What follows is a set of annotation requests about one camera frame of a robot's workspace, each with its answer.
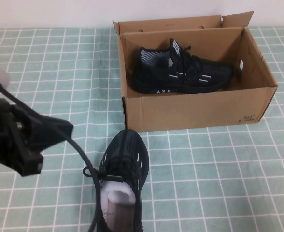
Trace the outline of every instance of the hand hole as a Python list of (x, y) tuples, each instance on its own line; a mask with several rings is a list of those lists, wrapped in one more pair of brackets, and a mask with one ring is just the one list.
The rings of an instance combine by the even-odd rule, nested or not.
[(240, 69), (243, 70), (243, 67), (244, 67), (243, 60), (240, 60)]

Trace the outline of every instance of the white wall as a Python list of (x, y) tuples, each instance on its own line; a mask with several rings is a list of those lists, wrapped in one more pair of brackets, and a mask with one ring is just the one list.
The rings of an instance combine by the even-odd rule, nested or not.
[(101, 27), (114, 21), (254, 10), (251, 25), (284, 25), (284, 0), (0, 0), (0, 27)]

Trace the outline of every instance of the black cable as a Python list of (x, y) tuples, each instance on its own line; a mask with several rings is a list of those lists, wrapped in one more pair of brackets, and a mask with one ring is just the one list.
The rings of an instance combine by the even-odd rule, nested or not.
[(95, 172), (95, 169), (92, 165), (92, 163), (90, 162), (89, 158), (87, 157), (87, 155), (85, 154), (85, 152), (80, 148), (80, 146), (69, 136), (67, 136), (62, 130), (60, 130), (58, 127), (56, 127), (54, 124), (44, 120), (44, 118), (37, 113), (36, 111), (34, 111), (33, 109), (31, 109), (29, 106), (27, 106), (25, 103), (23, 103), (22, 101), (20, 101), (18, 98), (16, 98), (15, 96), (13, 96), (11, 93), (9, 93), (7, 90), (5, 90), (2, 85), (0, 84), (0, 93), (2, 93), (5, 97), (7, 97), (8, 99), (10, 99), (11, 101), (13, 101), (16, 105), (18, 105), (19, 107), (21, 107), (26, 113), (28, 113), (29, 115), (33, 116), (34, 118), (36, 118), (37, 120), (39, 120), (41, 123), (45, 123), (46, 125), (48, 125), (51, 129), (53, 129), (59, 136), (62, 136), (65, 140), (68, 141), (68, 143), (73, 146), (73, 148), (80, 154), (80, 156), (82, 157), (82, 159), (84, 160), (87, 168), (89, 169), (90, 173), (91, 173), (91, 177), (93, 178), (94, 181), (94, 186), (95, 186), (95, 191), (96, 191), (96, 209), (95, 209), (95, 215), (93, 217), (92, 223), (90, 225), (89, 228), (89, 232), (94, 231), (96, 223), (97, 223), (97, 218), (96, 215), (99, 212), (99, 204), (100, 204), (100, 184), (99, 184), (99, 180), (97, 178), (97, 173)]

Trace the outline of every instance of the shoe tongue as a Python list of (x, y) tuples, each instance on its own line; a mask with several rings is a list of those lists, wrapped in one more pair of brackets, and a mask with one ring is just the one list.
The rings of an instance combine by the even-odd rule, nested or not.
[(170, 39), (170, 60), (169, 66), (176, 65), (180, 59), (181, 48), (175, 39)]

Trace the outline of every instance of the grid tablecloth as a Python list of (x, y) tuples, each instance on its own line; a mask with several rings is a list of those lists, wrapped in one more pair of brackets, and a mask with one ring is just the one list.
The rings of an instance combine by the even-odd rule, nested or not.
[[(146, 232), (284, 231), (284, 27), (251, 27), (279, 87), (257, 124), (142, 133), (150, 172)], [(98, 166), (124, 128), (114, 29), (0, 29), (9, 91), (41, 114), (69, 120)], [(0, 165), (0, 232), (84, 232), (92, 180), (67, 143), (44, 151), (40, 175)]]

